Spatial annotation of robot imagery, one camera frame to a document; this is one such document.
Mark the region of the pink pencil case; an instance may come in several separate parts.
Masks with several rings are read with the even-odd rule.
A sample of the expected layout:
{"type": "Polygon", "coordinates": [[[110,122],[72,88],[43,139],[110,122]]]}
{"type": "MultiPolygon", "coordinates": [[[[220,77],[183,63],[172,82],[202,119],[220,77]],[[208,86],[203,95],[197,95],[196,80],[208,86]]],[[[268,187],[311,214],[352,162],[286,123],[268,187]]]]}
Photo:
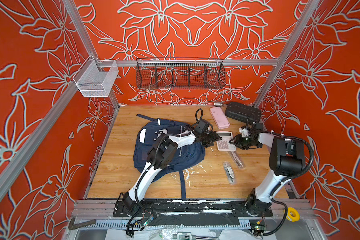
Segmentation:
{"type": "Polygon", "coordinates": [[[221,107],[210,108],[210,114],[214,119],[218,129],[222,130],[230,127],[229,120],[227,119],[221,107]]]}

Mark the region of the pink calculator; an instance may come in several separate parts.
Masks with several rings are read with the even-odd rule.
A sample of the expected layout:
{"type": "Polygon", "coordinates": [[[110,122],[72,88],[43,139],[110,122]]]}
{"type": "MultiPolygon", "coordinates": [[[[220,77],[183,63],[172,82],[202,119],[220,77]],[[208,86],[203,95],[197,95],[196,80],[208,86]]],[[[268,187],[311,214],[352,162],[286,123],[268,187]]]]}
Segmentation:
{"type": "Polygon", "coordinates": [[[216,141],[217,148],[219,151],[222,152],[234,152],[236,151],[236,146],[230,144],[229,141],[233,139],[233,133],[228,131],[219,131],[217,132],[218,136],[221,140],[216,141]]]}

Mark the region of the navy blue student backpack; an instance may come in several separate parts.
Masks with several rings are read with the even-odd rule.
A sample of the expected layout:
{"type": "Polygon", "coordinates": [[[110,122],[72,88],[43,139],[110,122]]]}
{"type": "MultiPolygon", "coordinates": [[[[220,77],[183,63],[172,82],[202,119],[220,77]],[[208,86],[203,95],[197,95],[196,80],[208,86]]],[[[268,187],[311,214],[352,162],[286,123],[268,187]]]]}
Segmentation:
{"type": "Polygon", "coordinates": [[[137,116],[149,122],[137,135],[133,161],[141,176],[129,190],[131,199],[143,200],[151,183],[175,172],[179,173],[181,198],[185,199],[186,184],[183,171],[205,158],[205,147],[196,142],[195,136],[188,132],[189,124],[153,119],[141,114],[137,116]]]}

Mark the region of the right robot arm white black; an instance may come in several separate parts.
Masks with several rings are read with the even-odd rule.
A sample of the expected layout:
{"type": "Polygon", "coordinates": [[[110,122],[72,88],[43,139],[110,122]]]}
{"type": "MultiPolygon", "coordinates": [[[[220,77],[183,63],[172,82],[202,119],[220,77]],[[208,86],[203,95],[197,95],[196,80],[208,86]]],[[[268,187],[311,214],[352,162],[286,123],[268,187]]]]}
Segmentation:
{"type": "Polygon", "coordinates": [[[247,197],[246,211],[257,216],[268,210],[275,195],[289,181],[301,177],[309,171],[314,161],[313,147],[305,140],[265,131],[263,124],[255,121],[250,114],[246,124],[239,129],[230,143],[242,150],[250,150],[267,146],[270,148],[270,170],[262,183],[254,188],[247,197]]]}

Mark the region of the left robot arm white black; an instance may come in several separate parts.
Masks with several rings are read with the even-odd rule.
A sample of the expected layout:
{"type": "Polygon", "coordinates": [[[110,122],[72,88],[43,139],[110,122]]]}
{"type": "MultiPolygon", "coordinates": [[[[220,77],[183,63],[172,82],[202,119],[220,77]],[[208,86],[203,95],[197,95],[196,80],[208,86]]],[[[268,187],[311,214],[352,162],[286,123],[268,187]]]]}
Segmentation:
{"type": "Polygon", "coordinates": [[[134,166],[141,174],[133,187],[120,195],[130,215],[152,210],[143,204],[146,192],[151,183],[169,173],[179,173],[181,197],[186,198],[183,171],[204,160],[206,148],[221,140],[203,113],[202,109],[196,111],[196,122],[192,125],[138,115],[149,121],[138,132],[133,155],[134,166]]]}

